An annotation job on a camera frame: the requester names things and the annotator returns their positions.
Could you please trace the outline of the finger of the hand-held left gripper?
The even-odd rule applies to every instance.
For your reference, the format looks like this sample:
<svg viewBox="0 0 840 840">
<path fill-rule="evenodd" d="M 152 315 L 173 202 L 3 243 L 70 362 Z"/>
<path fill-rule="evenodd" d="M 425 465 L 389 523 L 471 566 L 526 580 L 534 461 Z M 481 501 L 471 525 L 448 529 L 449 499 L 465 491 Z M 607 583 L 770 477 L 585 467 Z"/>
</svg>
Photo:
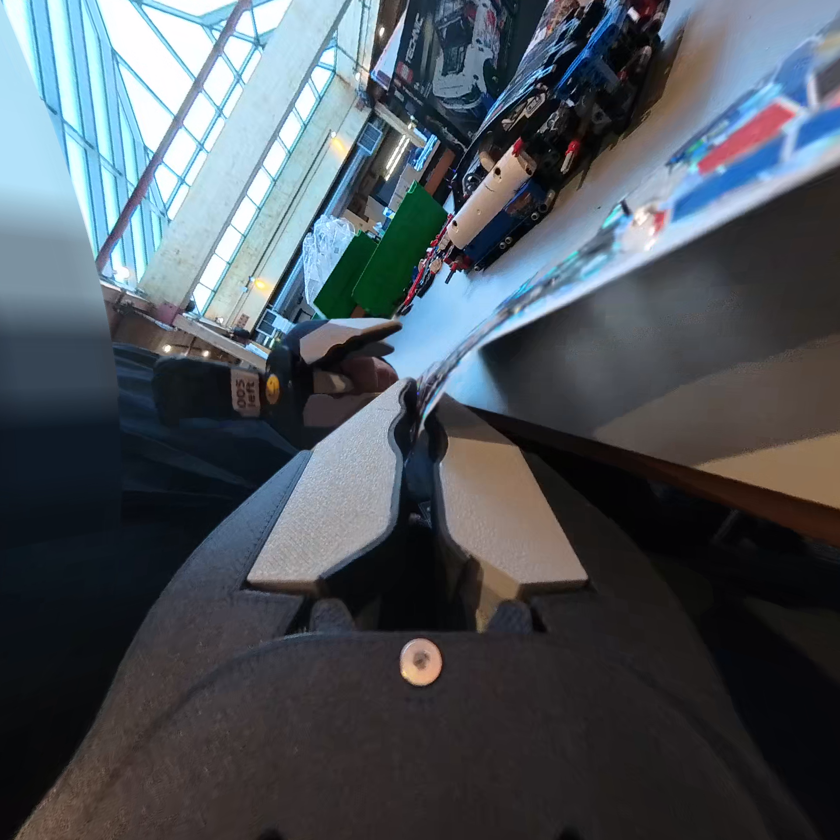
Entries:
<svg viewBox="0 0 840 840">
<path fill-rule="evenodd" d="M 335 371 L 315 369 L 306 402 L 306 427 L 332 430 L 369 405 L 379 394 L 353 395 L 352 383 Z"/>
<path fill-rule="evenodd" d="M 318 320 L 298 340 L 298 354 L 307 365 L 337 365 L 351 354 L 367 349 L 400 332 L 403 324 L 386 318 Z"/>
</svg>

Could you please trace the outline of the glittery sticker sheet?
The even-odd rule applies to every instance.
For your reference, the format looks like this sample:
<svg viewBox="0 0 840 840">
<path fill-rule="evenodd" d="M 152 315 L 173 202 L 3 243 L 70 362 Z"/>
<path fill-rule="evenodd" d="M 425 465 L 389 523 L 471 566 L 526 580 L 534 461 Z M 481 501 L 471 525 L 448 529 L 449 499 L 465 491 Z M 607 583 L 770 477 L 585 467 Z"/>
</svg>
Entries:
<svg viewBox="0 0 840 840">
<path fill-rule="evenodd" d="M 838 17 L 422 381 L 480 353 L 501 411 L 838 509 Z"/>
</svg>

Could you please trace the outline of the person's left hand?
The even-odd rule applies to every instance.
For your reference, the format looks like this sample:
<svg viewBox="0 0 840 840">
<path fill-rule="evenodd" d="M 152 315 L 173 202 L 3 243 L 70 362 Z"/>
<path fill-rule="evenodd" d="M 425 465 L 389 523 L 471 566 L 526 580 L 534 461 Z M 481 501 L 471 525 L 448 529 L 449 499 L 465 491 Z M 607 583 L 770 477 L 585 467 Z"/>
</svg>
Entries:
<svg viewBox="0 0 840 840">
<path fill-rule="evenodd" d="M 339 364 L 339 372 L 352 383 L 353 395 L 379 394 L 399 380 L 386 360 L 374 356 L 346 358 Z"/>
</svg>

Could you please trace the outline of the black toy set box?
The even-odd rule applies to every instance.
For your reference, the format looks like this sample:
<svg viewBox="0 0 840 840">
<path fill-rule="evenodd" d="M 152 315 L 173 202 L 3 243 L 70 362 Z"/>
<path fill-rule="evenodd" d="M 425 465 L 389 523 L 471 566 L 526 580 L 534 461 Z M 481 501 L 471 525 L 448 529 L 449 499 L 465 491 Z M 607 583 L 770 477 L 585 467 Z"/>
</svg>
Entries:
<svg viewBox="0 0 840 840">
<path fill-rule="evenodd" d="M 371 71 L 385 105 L 464 152 L 512 79 L 545 2 L 409 1 Z"/>
</svg>

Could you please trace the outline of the grey desk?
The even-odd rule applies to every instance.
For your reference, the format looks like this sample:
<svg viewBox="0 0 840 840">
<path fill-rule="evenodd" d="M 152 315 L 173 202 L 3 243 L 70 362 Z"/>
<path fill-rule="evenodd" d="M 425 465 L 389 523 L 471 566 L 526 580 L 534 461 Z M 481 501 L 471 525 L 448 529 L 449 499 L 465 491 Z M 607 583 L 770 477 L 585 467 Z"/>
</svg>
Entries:
<svg viewBox="0 0 840 840">
<path fill-rule="evenodd" d="M 672 2 L 665 68 L 651 74 L 647 112 L 604 148 L 551 214 L 486 271 L 435 281 L 393 339 L 391 363 L 419 376 L 538 273 L 589 239 L 626 198 L 727 105 L 838 15 L 838 1 Z"/>
</svg>

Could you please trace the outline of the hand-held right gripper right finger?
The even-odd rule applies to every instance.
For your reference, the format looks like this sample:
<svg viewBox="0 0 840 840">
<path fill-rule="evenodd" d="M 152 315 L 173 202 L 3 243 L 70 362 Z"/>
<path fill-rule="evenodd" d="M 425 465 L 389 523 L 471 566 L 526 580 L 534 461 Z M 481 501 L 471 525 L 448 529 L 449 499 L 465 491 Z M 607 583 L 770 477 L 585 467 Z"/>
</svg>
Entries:
<svg viewBox="0 0 840 840">
<path fill-rule="evenodd" d="M 444 395 L 427 420 L 445 598 L 468 627 L 505 602 L 576 592 L 589 576 L 519 446 Z"/>
</svg>

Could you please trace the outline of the clear plastic bag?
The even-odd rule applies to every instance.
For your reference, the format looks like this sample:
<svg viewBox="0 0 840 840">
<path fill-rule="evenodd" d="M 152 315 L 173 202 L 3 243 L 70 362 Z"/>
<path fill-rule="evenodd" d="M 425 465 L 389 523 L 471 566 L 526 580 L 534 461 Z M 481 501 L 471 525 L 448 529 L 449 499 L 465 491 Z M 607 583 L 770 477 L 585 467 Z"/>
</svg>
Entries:
<svg viewBox="0 0 840 840">
<path fill-rule="evenodd" d="M 356 235 L 351 221 L 329 214 L 321 215 L 302 244 L 304 297 L 315 308 L 315 300 L 333 269 Z"/>
</svg>

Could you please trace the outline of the large green plastic bin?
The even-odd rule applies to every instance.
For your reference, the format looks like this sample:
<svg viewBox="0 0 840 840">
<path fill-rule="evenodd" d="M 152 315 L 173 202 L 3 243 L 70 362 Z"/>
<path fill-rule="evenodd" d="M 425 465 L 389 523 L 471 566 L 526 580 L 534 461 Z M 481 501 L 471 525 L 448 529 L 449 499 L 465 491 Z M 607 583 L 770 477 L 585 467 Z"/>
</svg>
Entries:
<svg viewBox="0 0 840 840">
<path fill-rule="evenodd" d="M 447 219 L 444 208 L 421 185 L 412 184 L 353 288 L 355 304 L 371 317 L 389 319 Z"/>
</svg>

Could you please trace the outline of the toy brick race car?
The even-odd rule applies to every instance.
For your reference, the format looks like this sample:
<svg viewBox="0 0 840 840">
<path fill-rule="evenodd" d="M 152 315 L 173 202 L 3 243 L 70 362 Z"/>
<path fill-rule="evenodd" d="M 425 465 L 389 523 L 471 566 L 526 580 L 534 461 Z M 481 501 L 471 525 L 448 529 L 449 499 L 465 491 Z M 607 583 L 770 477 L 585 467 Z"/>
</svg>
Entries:
<svg viewBox="0 0 840 840">
<path fill-rule="evenodd" d="M 483 270 L 553 208 L 642 100 L 669 1 L 547 2 L 512 79 L 455 168 L 455 212 L 427 248 L 406 315 L 441 269 Z"/>
</svg>

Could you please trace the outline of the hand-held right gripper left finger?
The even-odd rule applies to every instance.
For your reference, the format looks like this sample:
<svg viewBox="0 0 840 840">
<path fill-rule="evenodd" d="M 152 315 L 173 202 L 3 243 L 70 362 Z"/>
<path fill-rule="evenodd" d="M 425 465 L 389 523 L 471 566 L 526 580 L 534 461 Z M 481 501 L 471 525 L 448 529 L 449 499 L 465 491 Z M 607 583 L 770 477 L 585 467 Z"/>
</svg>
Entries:
<svg viewBox="0 0 840 840">
<path fill-rule="evenodd" d="M 399 380 L 309 453 L 250 569 L 264 592 L 325 594 L 361 584 L 399 519 L 416 382 Z"/>
</svg>

